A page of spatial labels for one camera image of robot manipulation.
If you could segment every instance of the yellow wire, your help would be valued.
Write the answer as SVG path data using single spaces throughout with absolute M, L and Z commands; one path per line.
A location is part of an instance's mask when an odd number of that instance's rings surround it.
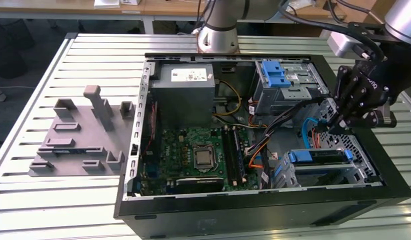
M 228 81 L 221 80 L 221 82 L 226 83 L 228 86 L 229 86 L 229 87 L 233 89 L 233 91 L 236 92 L 236 94 L 237 94 L 237 96 L 238 96 L 238 106 L 237 106 L 237 108 L 236 108 L 234 111 L 225 112 L 225 113 L 216 113 L 214 116 L 229 116 L 229 115 L 237 113 L 238 110 L 240 110 L 240 108 L 241 108 L 241 103 L 242 103 L 242 101 L 241 101 L 241 95 L 240 95 L 238 91 L 236 90 L 236 88 L 233 87 L 233 85 L 232 85 Z

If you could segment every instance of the blue cable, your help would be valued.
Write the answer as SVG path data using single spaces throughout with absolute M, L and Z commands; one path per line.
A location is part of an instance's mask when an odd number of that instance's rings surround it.
M 312 148 L 312 144 L 308 140 L 308 122 L 312 121 L 314 123 L 318 124 L 318 119 L 317 118 L 313 118 L 313 117 L 309 117 L 305 122 L 304 122 L 304 125 L 302 125 L 302 138 L 304 138 L 304 142 L 305 142 L 305 146 L 308 149 Z

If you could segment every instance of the sticker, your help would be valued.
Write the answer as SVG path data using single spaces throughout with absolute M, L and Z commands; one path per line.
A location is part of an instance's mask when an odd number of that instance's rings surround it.
M 266 181 L 266 183 L 269 183 L 270 176 L 265 172 L 262 172 L 262 179 Z
M 122 11 L 123 14 L 141 14 L 141 11 Z
M 256 113 L 256 107 L 254 106 L 249 106 L 249 112 L 252 115 L 254 115 Z
M 208 69 L 205 68 L 175 68 L 171 70 L 173 82 L 202 82 L 208 81 Z
M 289 80 L 300 80 L 297 74 L 294 74 L 294 75 L 288 75 L 288 79 L 289 79 Z

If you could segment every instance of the motherboard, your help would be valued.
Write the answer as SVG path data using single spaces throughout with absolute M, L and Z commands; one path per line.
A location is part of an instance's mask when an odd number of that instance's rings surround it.
M 248 130 L 241 127 L 163 130 L 161 159 L 145 166 L 143 194 L 257 190 L 245 167 Z

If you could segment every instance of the wooden desk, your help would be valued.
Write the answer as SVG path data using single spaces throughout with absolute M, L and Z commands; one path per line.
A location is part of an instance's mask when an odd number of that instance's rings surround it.
M 121 8 L 94 9 L 94 0 L 0 0 L 0 18 L 77 19 L 77 20 L 142 20 L 146 34 L 154 34 L 154 21 L 195 21 L 198 0 L 142 0 L 139 5 L 122 4 Z M 341 18 L 346 17 L 337 8 Z M 333 22 L 329 11 L 318 7 L 300 9 L 298 15 L 308 19 Z M 276 18 L 268 23 L 293 23 Z
M 146 0 L 143 14 L 154 16 L 197 16 L 198 1 L 197 0 Z M 305 7 L 297 10 L 300 17 L 316 20 L 333 19 L 330 11 L 318 7 Z M 346 14 L 340 7 L 336 8 L 340 18 L 345 18 Z
M 122 15 L 125 11 L 143 13 L 146 0 L 139 5 L 122 4 L 121 8 L 94 9 L 94 0 L 0 0 L 0 12 Z

